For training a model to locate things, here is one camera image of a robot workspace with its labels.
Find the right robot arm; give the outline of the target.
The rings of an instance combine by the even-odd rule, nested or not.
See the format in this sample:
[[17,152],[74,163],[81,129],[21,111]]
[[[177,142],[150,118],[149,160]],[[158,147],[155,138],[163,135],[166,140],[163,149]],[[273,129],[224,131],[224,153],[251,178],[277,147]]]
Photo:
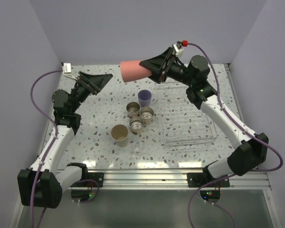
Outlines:
[[221,177],[231,174],[242,176],[266,160],[268,137],[247,127],[222,102],[219,88],[208,82],[208,75],[214,68],[206,55],[193,56],[185,66],[170,47],[156,57],[141,61],[139,65],[150,70],[150,79],[158,84],[169,77],[186,85],[190,103],[220,128],[234,148],[227,158],[203,168],[203,184],[211,187]]

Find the white wire dish rack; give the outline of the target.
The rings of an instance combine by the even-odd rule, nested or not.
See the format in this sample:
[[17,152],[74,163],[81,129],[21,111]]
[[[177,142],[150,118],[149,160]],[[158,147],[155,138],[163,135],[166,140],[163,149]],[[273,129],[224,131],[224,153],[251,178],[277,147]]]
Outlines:
[[154,85],[164,147],[211,145],[219,136],[216,125],[187,98],[187,86],[169,81]]

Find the metal cup front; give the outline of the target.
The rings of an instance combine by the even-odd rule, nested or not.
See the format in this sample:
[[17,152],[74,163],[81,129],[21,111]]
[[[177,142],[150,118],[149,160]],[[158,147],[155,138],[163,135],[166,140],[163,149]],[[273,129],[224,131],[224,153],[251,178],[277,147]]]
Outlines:
[[144,120],[139,116],[135,116],[130,119],[129,125],[133,134],[141,134],[144,128]]

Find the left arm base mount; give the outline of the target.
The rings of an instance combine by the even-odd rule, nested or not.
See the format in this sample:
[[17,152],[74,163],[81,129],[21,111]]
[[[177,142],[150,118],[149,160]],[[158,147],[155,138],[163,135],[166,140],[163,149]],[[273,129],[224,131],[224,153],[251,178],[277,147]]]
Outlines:
[[79,190],[72,190],[71,197],[77,199],[78,204],[88,203],[93,201],[100,188],[103,187],[104,173],[103,172],[92,172],[88,173],[82,180],[74,181],[70,178],[64,180],[61,184],[62,192],[65,192],[68,188],[85,187],[87,190],[84,193],[79,194]]

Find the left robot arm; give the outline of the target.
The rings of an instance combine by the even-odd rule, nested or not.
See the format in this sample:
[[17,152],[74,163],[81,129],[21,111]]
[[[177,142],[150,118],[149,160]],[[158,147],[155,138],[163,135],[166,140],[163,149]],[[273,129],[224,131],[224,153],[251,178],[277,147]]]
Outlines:
[[89,178],[84,163],[72,162],[60,173],[57,168],[80,127],[81,115],[76,113],[77,109],[90,95],[100,93],[112,78],[112,74],[91,75],[80,71],[69,93],[59,89],[52,94],[53,133],[31,167],[21,170],[17,176],[22,205],[55,209],[63,192],[73,184],[82,187],[92,182],[99,186]]

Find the red plastic cup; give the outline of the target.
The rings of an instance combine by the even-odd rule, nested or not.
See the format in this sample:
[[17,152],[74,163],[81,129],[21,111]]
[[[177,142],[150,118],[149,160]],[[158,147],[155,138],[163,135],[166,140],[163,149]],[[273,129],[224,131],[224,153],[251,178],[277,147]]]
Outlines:
[[140,65],[140,60],[123,61],[120,63],[122,79],[125,83],[150,77],[151,71]]

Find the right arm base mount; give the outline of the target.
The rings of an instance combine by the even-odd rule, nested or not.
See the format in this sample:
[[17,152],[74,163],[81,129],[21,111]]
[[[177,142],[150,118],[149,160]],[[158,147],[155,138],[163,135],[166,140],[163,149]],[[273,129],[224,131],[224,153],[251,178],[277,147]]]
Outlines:
[[227,176],[224,176],[224,179],[220,181],[217,179],[207,180],[203,173],[189,172],[187,174],[187,182],[189,188],[200,188],[201,186],[211,181],[216,182],[206,186],[206,190],[200,190],[199,194],[203,200],[216,203],[220,199],[221,189],[230,187],[229,178],[227,178]]

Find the beige plastic cup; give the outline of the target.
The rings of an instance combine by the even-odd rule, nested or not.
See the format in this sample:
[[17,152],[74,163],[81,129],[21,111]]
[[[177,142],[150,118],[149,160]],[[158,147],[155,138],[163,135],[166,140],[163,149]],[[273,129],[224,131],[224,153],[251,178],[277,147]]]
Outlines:
[[129,130],[123,124],[115,125],[111,129],[111,136],[119,147],[125,147],[128,144]]

